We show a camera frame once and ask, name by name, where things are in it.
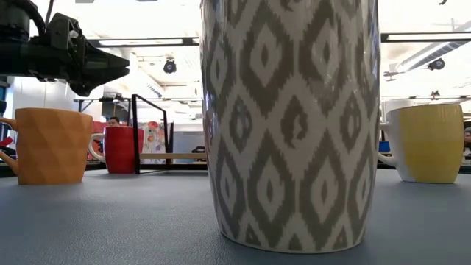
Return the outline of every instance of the mug handle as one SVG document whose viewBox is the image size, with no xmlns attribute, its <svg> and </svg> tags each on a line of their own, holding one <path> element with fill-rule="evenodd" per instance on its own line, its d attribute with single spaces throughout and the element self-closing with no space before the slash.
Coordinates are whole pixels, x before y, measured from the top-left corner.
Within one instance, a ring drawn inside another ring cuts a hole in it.
<svg viewBox="0 0 471 265">
<path fill-rule="evenodd" d="M 94 133 L 92 136 L 91 136 L 91 139 L 90 139 L 90 142 L 88 143 L 88 152 L 90 153 L 91 156 L 93 156 L 94 158 L 98 159 L 98 161 L 102 162 L 102 163 L 105 163 L 105 157 L 104 155 L 99 155 L 95 149 L 93 149 L 93 141 L 95 139 L 98 139 L 98 138 L 101 138 L 103 139 L 103 136 L 104 134 L 103 133 Z"/>
<path fill-rule="evenodd" d="M 385 122 L 380 124 L 380 129 L 387 133 L 389 131 L 389 123 Z M 386 165 L 397 167 L 397 159 L 394 156 L 387 157 L 378 152 L 378 159 Z"/>
<path fill-rule="evenodd" d="M 0 118 L 0 122 L 8 124 L 10 127 L 12 127 L 12 130 L 18 130 L 16 120 L 14 119 Z M 12 169 L 13 173 L 18 176 L 20 172 L 18 168 L 18 161 L 14 160 L 13 158 L 9 157 L 7 154 L 1 151 L 0 158 Z"/>
</svg>

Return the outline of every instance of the mug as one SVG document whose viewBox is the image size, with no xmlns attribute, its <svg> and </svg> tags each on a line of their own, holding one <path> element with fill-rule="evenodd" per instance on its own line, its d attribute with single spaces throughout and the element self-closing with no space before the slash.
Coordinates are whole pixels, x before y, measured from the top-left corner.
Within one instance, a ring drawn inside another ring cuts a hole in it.
<svg viewBox="0 0 471 265">
<path fill-rule="evenodd" d="M 203 0 L 202 20 L 222 234 L 277 252 L 359 244 L 379 140 L 378 1 Z"/>
<path fill-rule="evenodd" d="M 18 132 L 17 160 L 0 158 L 18 176 L 18 184 L 66 184 L 82 181 L 92 116 L 70 110 L 21 108 L 15 119 L 0 118 Z"/>
<path fill-rule="evenodd" d="M 386 116 L 380 128 L 388 135 L 392 156 L 379 154 L 380 161 L 396 167 L 404 181 L 455 182 L 464 143 L 460 105 L 404 107 Z"/>
<path fill-rule="evenodd" d="M 142 150 L 144 131 L 138 130 L 138 149 Z M 93 149 L 93 141 L 103 139 L 103 154 Z M 110 174 L 133 174 L 135 169 L 134 138 L 132 127 L 105 127 L 104 133 L 91 136 L 88 145 L 90 154 L 100 162 L 106 163 Z"/>
</svg>

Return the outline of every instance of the yellow mug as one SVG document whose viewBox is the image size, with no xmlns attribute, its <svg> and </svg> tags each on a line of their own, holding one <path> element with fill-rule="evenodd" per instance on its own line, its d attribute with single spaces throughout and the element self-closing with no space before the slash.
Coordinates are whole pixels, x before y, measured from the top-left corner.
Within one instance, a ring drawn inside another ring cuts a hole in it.
<svg viewBox="0 0 471 265">
<path fill-rule="evenodd" d="M 378 159 L 396 167 L 404 181 L 454 183 L 463 156 L 464 124 L 460 105 L 404 107 L 387 114 L 380 128 L 389 137 L 391 157 Z"/>
<path fill-rule="evenodd" d="M 70 110 L 27 107 L 16 119 L 0 118 L 18 132 L 17 160 L 0 158 L 18 176 L 18 184 L 68 184 L 82 181 L 87 166 L 92 116 Z"/>
</svg>

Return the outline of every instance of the table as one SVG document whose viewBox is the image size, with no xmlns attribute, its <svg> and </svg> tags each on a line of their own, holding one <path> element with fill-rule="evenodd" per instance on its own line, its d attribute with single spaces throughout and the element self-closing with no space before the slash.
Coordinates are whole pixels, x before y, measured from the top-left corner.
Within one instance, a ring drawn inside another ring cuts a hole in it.
<svg viewBox="0 0 471 265">
<path fill-rule="evenodd" d="M 471 176 L 456 185 L 400 182 L 378 170 L 363 244 L 289 255 L 235 244 L 218 232 L 205 172 L 108 175 L 19 186 L 0 179 L 0 264 L 468 264 Z"/>
</svg>

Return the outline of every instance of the orange mug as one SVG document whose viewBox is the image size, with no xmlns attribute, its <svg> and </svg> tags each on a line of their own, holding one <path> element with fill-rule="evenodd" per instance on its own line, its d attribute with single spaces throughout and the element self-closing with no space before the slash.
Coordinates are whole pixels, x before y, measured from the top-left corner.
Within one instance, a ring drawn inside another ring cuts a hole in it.
<svg viewBox="0 0 471 265">
<path fill-rule="evenodd" d="M 0 158 L 18 176 L 18 184 L 68 184 L 82 181 L 87 166 L 92 116 L 70 110 L 22 108 L 16 119 L 0 118 L 18 132 L 14 160 Z"/>
</svg>

